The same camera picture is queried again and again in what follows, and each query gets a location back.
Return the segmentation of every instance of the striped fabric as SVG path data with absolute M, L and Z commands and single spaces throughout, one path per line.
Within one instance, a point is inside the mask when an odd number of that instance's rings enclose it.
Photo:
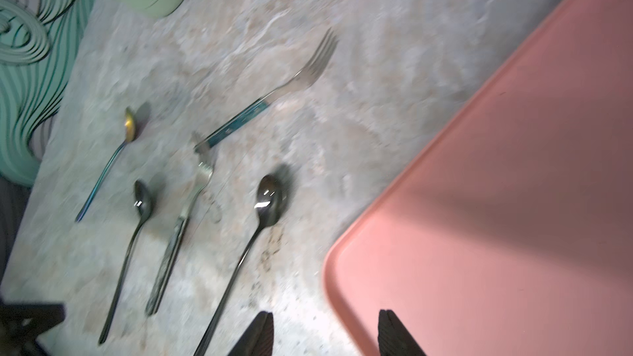
M 35 182 L 94 0 L 0 0 L 0 174 Z

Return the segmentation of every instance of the gold spoon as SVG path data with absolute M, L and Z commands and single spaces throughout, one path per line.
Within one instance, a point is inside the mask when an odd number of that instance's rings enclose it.
M 101 176 L 99 176 L 99 180 L 97 180 L 97 184 L 94 185 L 94 188 L 92 189 L 90 195 L 88 195 L 88 199 L 85 201 L 83 207 L 79 211 L 79 214 L 75 218 L 75 222 L 80 222 L 83 218 L 83 215 L 85 215 L 85 212 L 87 212 L 90 204 L 92 203 L 92 200 L 94 199 L 94 196 L 97 194 L 97 190 L 99 190 L 103 179 L 106 177 L 107 171 L 110 169 L 112 163 L 115 162 L 116 156 L 121 152 L 125 145 L 131 143 L 134 139 L 136 139 L 136 130 L 137 129 L 136 121 L 134 120 L 134 114 L 132 113 L 130 107 L 127 107 L 125 108 L 125 140 L 121 143 L 120 146 L 118 146 L 115 153 L 112 154 L 112 158 L 110 158 L 110 161 L 107 162 L 106 167 L 103 169 L 103 172 L 101 172 Z

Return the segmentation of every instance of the fork handle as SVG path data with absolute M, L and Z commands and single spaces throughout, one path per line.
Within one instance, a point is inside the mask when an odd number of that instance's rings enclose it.
M 178 218 L 176 226 L 173 228 L 169 244 L 167 245 L 167 249 L 165 249 L 163 261 L 158 269 L 158 275 L 156 275 L 154 287 L 152 288 L 152 292 L 145 307 L 145 316 L 152 316 L 158 311 L 158 307 L 161 299 L 163 298 L 163 294 L 165 293 L 165 288 L 167 287 L 171 271 L 173 270 L 173 265 L 176 263 L 176 256 L 178 256 L 178 250 L 180 249 L 180 244 L 182 243 L 182 236 L 185 233 L 185 228 L 187 227 L 188 222 L 188 217 L 181 216 Z
M 249 107 L 243 109 L 238 115 L 234 116 L 227 123 L 218 128 L 218 130 L 207 136 L 201 143 L 208 143 L 209 147 L 217 145 L 219 142 L 224 140 L 225 137 L 240 129 L 245 123 L 255 118 L 257 114 L 264 111 L 268 106 L 269 104 L 264 100 L 264 98 L 257 99 L 251 103 Z

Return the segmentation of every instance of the black object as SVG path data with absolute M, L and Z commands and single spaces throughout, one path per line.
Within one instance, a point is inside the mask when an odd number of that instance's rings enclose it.
M 261 311 L 237 340 L 228 356 L 272 356 L 275 339 L 273 314 Z
M 35 340 L 37 336 L 64 321 L 63 304 L 0 305 L 0 354 L 47 356 Z
M 427 356 L 391 309 L 378 314 L 380 356 Z
M 255 210 L 257 211 L 257 216 L 259 216 L 259 225 L 257 226 L 251 240 L 248 241 L 246 248 L 242 252 L 239 261 L 233 270 L 233 274 L 231 275 L 231 279 L 228 281 L 224 295 L 222 296 L 222 299 L 211 318 L 209 326 L 206 328 L 206 331 L 204 332 L 204 335 L 194 352 L 194 356 L 204 356 L 206 353 L 209 343 L 211 342 L 211 338 L 213 337 L 213 333 L 215 333 L 215 329 L 218 327 L 218 323 L 220 322 L 222 311 L 228 301 L 228 295 L 233 288 L 235 279 L 237 279 L 237 273 L 244 263 L 246 254 L 257 240 L 259 234 L 265 228 L 271 227 L 279 221 L 281 213 L 284 210 L 285 201 L 286 190 L 284 185 L 273 175 L 265 175 L 261 182 L 259 182 L 259 187 L 257 188 L 257 203 L 255 204 Z
M 99 336 L 99 345 L 103 344 L 106 341 L 107 334 L 110 332 L 110 326 L 112 326 L 112 319 L 114 319 L 115 317 L 116 305 L 118 304 L 118 300 L 121 297 L 123 281 L 125 280 L 127 270 L 130 267 L 132 250 L 134 249 L 138 233 L 140 232 L 143 224 L 145 224 L 145 222 L 149 220 L 149 216 L 151 216 L 152 214 L 152 193 L 149 192 L 149 188 L 141 180 L 136 180 L 134 182 L 134 198 L 136 199 L 136 201 L 134 202 L 134 206 L 138 210 L 138 216 L 140 218 L 138 220 L 138 225 L 136 226 L 136 229 L 132 234 L 132 238 L 130 239 L 130 244 L 127 247 L 127 251 L 125 252 L 125 258 L 123 259 L 123 266 L 121 267 L 119 280 L 116 283 L 115 295 L 114 297 L 112 297 L 110 310 L 107 312 L 106 322 L 103 324 L 103 329 L 101 330 L 101 335 Z

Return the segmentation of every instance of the stainless steel fork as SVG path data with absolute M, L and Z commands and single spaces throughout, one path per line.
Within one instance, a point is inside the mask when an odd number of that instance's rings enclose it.
M 257 114 L 264 111 L 275 100 L 291 92 L 302 91 L 311 86 L 323 74 L 325 67 L 334 53 L 336 44 L 338 44 L 338 39 L 332 32 L 332 29 L 328 29 L 315 53 L 312 55 L 312 58 L 310 58 L 306 65 L 299 70 L 294 77 L 287 83 L 278 86 L 268 94 L 257 99 L 249 107 L 243 109 L 240 114 L 234 116 L 229 122 L 222 125 L 218 130 L 198 143 L 195 146 L 195 150 L 199 151 L 202 145 L 208 145 L 209 147 L 217 145 L 225 137 L 242 127 L 243 124 L 255 118 Z
M 202 137 L 197 132 L 193 132 L 192 139 L 194 144 L 198 144 L 202 140 Z M 194 208 L 198 195 L 200 195 L 202 190 L 207 186 L 207 184 L 209 184 L 211 176 L 213 175 L 215 155 L 211 152 L 211 148 L 208 146 L 202 146 L 198 151 L 198 155 L 200 163 L 198 164 L 194 187 L 189 193 L 189 197 L 180 212 L 180 216 L 178 216 L 169 244 L 167 245 L 167 249 L 165 249 L 163 261 L 158 269 L 158 275 L 156 276 L 154 287 L 152 288 L 152 292 L 145 307 L 146 316 L 152 316 L 158 311 L 158 307 L 163 299 L 163 294 L 165 293 L 165 288 L 167 287 L 171 271 L 173 270 L 173 265 L 176 263 L 176 257 L 178 256 L 178 250 L 180 249 L 180 244 L 182 243 L 182 236 L 185 234 L 187 224 L 189 223 L 191 210 Z

